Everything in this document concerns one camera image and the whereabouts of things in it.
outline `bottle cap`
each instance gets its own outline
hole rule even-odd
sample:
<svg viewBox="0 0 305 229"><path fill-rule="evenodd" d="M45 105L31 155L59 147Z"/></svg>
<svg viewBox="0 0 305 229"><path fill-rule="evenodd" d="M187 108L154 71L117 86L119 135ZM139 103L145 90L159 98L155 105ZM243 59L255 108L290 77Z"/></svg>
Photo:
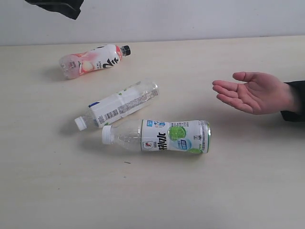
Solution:
<svg viewBox="0 0 305 229"><path fill-rule="evenodd" d="M111 125L106 125L103 127L102 130L102 142L105 145L111 145L112 139L111 139Z"/></svg>
<svg viewBox="0 0 305 229"><path fill-rule="evenodd" d="M85 123L85 120L82 117L78 117L74 121L75 121L75 123L76 123L76 125L77 125L77 127L80 131L82 131L84 129L87 129L87 125Z"/></svg>
<svg viewBox="0 0 305 229"><path fill-rule="evenodd" d="M128 45L123 46L126 51L126 56L129 56L131 54L130 48Z"/></svg>

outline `clear plastic bottle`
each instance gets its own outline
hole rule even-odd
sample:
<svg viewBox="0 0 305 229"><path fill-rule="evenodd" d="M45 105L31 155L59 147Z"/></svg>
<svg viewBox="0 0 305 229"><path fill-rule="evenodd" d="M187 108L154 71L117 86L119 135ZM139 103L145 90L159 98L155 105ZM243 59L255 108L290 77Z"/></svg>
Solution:
<svg viewBox="0 0 305 229"><path fill-rule="evenodd" d="M103 144L117 144L130 151L174 150L206 154L210 138L210 124L204 120L171 123L128 120L118 127L107 125L102 130Z"/></svg>
<svg viewBox="0 0 305 229"><path fill-rule="evenodd" d="M103 128L145 106L159 95L156 83L149 79L139 81L118 93L89 105L88 112L75 119L79 130L90 126Z"/></svg>
<svg viewBox="0 0 305 229"><path fill-rule="evenodd" d="M131 54L128 45L119 47L107 44L88 52L69 54L59 60L66 79L74 79L85 73L110 68L119 63L123 56Z"/></svg>

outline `white bottle label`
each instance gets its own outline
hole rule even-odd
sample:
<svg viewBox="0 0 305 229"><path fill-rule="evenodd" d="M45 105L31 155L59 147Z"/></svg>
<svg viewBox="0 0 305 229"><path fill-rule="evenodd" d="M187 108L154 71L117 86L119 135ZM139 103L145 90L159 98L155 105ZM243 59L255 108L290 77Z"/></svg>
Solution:
<svg viewBox="0 0 305 229"><path fill-rule="evenodd" d="M205 121L159 122L143 120L142 151L174 150L207 153L208 132Z"/></svg>
<svg viewBox="0 0 305 229"><path fill-rule="evenodd" d="M92 103L89 107L93 114L94 122L102 128L105 125L124 118L147 105L147 101L158 95L157 90L148 93L139 92L133 85L113 94L103 100Z"/></svg>

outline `white bottle cap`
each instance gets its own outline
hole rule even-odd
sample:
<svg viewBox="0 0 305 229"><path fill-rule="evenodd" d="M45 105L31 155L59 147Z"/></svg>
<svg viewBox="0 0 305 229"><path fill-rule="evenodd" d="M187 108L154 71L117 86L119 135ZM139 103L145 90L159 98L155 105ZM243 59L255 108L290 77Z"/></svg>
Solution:
<svg viewBox="0 0 305 229"><path fill-rule="evenodd" d="M77 127L80 131L82 131L84 129L87 129L87 125L85 123L85 120L82 117L78 117L74 121L75 121L75 123L76 123L76 125L77 125Z"/></svg>
<svg viewBox="0 0 305 229"><path fill-rule="evenodd" d="M102 142L105 145L111 145L112 139L111 139L111 125L106 125L103 127L102 130Z"/></svg>

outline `open palm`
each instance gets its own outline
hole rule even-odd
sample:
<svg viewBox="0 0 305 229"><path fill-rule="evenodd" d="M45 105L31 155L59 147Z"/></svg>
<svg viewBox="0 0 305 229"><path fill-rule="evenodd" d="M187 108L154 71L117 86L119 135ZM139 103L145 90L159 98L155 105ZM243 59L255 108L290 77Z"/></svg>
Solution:
<svg viewBox="0 0 305 229"><path fill-rule="evenodd" d="M255 115L287 110L292 99L289 85L266 73L234 73L233 78L246 83L216 80L213 90L222 102Z"/></svg>

